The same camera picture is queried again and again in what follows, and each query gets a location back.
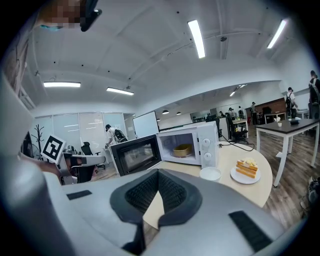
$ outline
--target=black cable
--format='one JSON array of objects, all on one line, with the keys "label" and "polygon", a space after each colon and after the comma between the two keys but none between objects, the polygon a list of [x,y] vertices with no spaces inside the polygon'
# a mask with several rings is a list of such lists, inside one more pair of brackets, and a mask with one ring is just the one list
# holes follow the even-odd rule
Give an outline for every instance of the black cable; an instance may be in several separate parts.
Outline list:
[{"label": "black cable", "polygon": [[[222,133],[220,133],[221,134],[221,136],[229,143],[229,145],[222,145],[222,144],[219,144],[219,147],[224,147],[224,146],[230,146],[230,145],[233,145],[233,146],[235,146],[235,147],[237,147],[237,148],[239,148],[239,149],[242,149],[242,150],[244,150],[244,151],[247,151],[247,152],[251,152],[251,151],[253,151],[254,149],[255,149],[255,144],[252,144],[252,143],[248,143],[248,144],[245,144],[245,143],[231,143],[230,141],[228,141],[226,138],[225,138],[225,136],[223,136],[222,135]],[[253,145],[253,148],[251,149],[251,150],[247,150],[247,149],[245,149],[245,148],[242,148],[242,147],[240,147],[240,146],[237,146],[237,145],[235,145],[235,144],[242,144],[242,145]]]}]

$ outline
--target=white cup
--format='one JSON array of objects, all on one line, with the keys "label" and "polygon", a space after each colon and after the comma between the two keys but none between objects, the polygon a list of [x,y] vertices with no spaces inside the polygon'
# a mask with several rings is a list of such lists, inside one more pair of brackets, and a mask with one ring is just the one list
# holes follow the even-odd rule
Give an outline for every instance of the white cup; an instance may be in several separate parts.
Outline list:
[{"label": "white cup", "polygon": [[221,171],[215,167],[206,167],[200,171],[200,178],[212,182],[219,182],[221,178]]}]

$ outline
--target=backpack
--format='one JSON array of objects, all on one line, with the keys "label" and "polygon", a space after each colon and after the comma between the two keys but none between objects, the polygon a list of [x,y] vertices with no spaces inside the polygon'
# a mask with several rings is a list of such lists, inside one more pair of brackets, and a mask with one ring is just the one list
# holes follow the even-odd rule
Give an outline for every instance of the backpack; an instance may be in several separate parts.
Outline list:
[{"label": "backpack", "polygon": [[116,136],[116,138],[118,139],[119,142],[123,141],[126,138],[126,136],[123,134],[123,132],[118,129],[114,130],[114,135]]},{"label": "backpack", "polygon": [[319,100],[320,100],[320,93],[319,93],[319,91],[318,91],[318,88],[316,87],[316,81],[317,81],[317,78],[314,78],[314,79],[313,79],[313,83],[312,83],[312,82],[309,83],[310,98],[311,98],[311,88],[314,89],[315,94],[316,94],[316,97],[317,97],[317,102],[312,102],[312,104],[319,104]]},{"label": "backpack", "polygon": [[286,99],[285,99],[285,105],[286,105],[286,109],[287,110],[292,109],[292,107],[294,106],[293,103],[292,103],[292,100],[290,98],[291,94],[292,94],[292,92],[290,92],[289,96],[287,95]]}]

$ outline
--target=cap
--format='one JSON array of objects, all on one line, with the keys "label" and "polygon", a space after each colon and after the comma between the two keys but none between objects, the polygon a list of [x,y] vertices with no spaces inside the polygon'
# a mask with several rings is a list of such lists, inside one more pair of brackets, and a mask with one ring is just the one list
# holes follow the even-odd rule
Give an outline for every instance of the cap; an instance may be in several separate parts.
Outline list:
[{"label": "cap", "polygon": [[80,19],[80,27],[82,32],[86,32],[97,18],[102,14],[101,9],[95,9],[98,0],[86,0],[85,1],[85,12],[84,17]]}]

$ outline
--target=white microwave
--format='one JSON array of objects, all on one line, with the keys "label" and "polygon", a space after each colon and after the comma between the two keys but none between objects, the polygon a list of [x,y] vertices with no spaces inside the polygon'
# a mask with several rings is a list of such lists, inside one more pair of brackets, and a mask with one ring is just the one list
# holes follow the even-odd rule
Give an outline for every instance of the white microwave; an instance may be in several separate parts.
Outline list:
[{"label": "white microwave", "polygon": [[[174,149],[191,145],[183,157]],[[154,135],[129,140],[110,146],[111,158],[120,176],[146,170],[160,161],[198,165],[202,168],[217,167],[219,137],[216,122],[166,130]]]}]

